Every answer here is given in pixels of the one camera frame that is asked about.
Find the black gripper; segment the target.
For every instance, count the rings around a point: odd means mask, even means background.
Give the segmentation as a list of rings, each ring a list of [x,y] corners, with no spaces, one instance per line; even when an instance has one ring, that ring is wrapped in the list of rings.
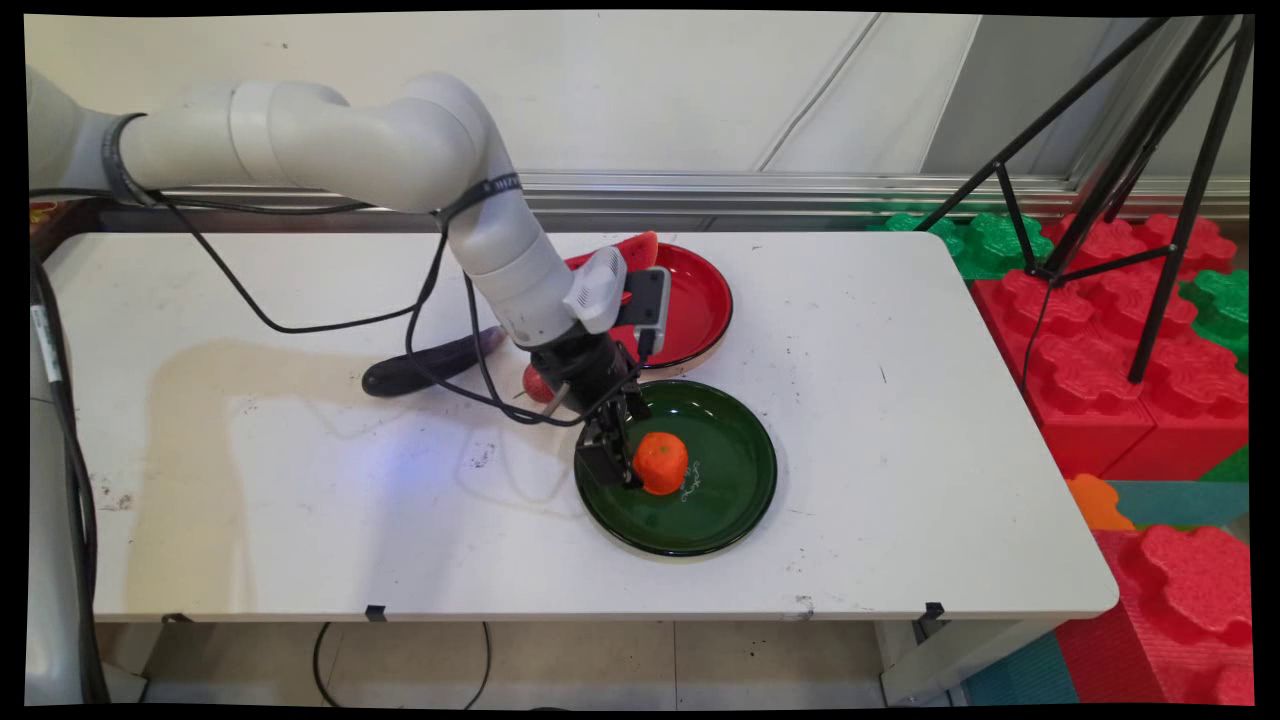
[[[554,427],[585,423],[579,461],[595,483],[641,488],[626,419],[649,419],[652,409],[637,383],[639,365],[627,348],[608,333],[579,334],[535,348],[530,359],[552,392],[568,389],[561,404],[577,416],[561,420],[548,411],[541,419]]]

